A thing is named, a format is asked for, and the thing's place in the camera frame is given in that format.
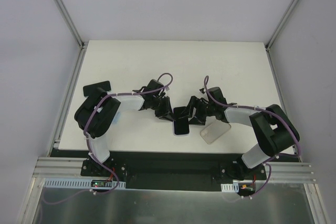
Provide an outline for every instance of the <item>white table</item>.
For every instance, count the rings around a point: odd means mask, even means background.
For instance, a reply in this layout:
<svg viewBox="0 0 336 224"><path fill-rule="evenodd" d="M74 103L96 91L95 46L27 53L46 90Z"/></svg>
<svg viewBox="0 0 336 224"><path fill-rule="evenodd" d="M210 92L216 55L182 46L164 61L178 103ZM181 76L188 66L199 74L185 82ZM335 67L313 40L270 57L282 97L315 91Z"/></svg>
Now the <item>white table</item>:
<svg viewBox="0 0 336 224"><path fill-rule="evenodd" d="M83 86L109 80L112 92L130 92L161 73L174 76L168 95L172 107L186 106L209 75L208 87L219 86L227 102L241 105L280 104L264 44L257 42L115 41L91 40L80 70L59 149L87 150L74 114L85 100ZM167 83L169 77L160 80ZM159 120L154 111L127 111L107 132L112 151L244 153L257 140L253 129L240 124L213 144L200 136L205 126L190 126L188 136L174 136L173 124ZM293 153L292 148L285 151Z"/></svg>

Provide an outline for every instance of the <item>metal frame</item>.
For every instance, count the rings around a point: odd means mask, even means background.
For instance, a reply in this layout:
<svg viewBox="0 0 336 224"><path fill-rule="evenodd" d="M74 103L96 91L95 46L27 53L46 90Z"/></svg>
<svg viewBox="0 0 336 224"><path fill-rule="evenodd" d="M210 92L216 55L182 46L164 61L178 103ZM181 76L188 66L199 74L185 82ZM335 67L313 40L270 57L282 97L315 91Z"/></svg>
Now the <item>metal frame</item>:
<svg viewBox="0 0 336 224"><path fill-rule="evenodd" d="M66 22L68 28L70 29L74 39L80 47L80 53L74 67L73 73L69 80L67 86L67 92L62 103L62 109L57 121L56 128L51 139L52 143L50 145L50 150L57 147L59 143L60 136L62 134L62 129L65 123L65 119L69 110L72 95L77 83L80 68L85 56L87 43L82 41L65 5L62 0L54 0L57 5L64 21ZM284 15L282 16L277 28L275 29L272 37L266 45L266 52L271 66L272 73L274 75L274 80L276 83L277 91L280 97L281 106L286 111L281 88L278 82L276 72L269 55L269 49L274 44L281 30L287 23L294 9L298 5L300 0L292 0L286 9ZM29 185L29 190L24 200L24 205L19 216L19 223L32 223L34 215L37 210L38 201L40 194L45 183L45 178L82 178L80 176L81 166L84 158L52 158L52 157L41 157L38 159L36 168L34 170L32 180ZM297 183L304 184L310 208L316 223L330 223L328 216L325 211L325 206L321 200L319 188L314 172L312 171L311 165L308 163L280 163L272 162L272 177L270 183Z"/></svg>

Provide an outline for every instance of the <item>black rectangular object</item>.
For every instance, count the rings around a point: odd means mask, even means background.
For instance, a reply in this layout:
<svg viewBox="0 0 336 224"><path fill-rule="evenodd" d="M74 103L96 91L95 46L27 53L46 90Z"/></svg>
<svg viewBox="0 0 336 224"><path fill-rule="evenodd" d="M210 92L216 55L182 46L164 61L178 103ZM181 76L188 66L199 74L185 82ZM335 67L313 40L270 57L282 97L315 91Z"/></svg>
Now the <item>black rectangular object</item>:
<svg viewBox="0 0 336 224"><path fill-rule="evenodd" d="M186 109L183 107L176 107L173 110L174 113L174 135L188 135L189 134L189 120L188 118L180 118L182 112Z"/></svg>
<svg viewBox="0 0 336 224"><path fill-rule="evenodd" d="M84 93L84 97L88 97L89 95L92 94L92 92L96 89L96 88L102 88L104 89L106 92L111 91L111 84L110 81L102 81L102 82L98 82L98 83L94 83L91 85L86 85L83 87L83 93Z"/></svg>

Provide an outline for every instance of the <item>translucent object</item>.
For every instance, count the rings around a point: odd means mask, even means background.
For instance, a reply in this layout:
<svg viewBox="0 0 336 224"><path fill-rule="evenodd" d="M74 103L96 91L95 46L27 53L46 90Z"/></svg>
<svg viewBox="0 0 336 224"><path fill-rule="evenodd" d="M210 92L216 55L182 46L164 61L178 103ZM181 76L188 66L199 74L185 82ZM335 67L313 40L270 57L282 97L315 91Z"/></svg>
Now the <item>translucent object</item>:
<svg viewBox="0 0 336 224"><path fill-rule="evenodd" d="M207 128L200 132L201 137L206 141L207 144L212 144L216 139L226 133L231 129L229 123L223 123L216 120L210 124Z"/></svg>

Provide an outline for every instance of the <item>wall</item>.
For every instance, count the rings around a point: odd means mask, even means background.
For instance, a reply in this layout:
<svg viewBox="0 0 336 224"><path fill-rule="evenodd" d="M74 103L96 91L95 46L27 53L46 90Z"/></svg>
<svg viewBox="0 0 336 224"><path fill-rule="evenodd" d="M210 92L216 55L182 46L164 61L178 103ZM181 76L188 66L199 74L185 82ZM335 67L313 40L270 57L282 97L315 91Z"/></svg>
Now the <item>wall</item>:
<svg viewBox="0 0 336 224"><path fill-rule="evenodd" d="M53 0L0 0L0 223L17 223L78 47Z"/></svg>
<svg viewBox="0 0 336 224"><path fill-rule="evenodd" d="M63 0L84 41L267 42L291 0Z"/></svg>
<svg viewBox="0 0 336 224"><path fill-rule="evenodd" d="M336 1L302 0L271 49L285 105L336 223Z"/></svg>

